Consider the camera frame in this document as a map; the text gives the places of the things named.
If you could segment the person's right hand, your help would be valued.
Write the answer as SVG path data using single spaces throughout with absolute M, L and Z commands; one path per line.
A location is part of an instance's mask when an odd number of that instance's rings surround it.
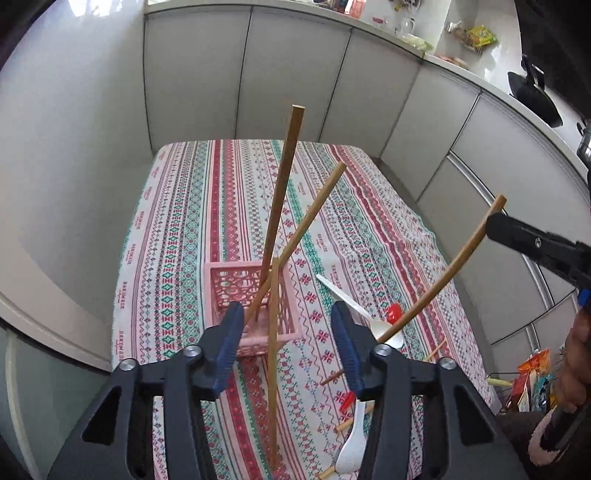
M 588 400 L 590 370 L 590 314 L 580 309 L 565 343 L 565 358 L 555 381 L 558 405 L 574 413 Z

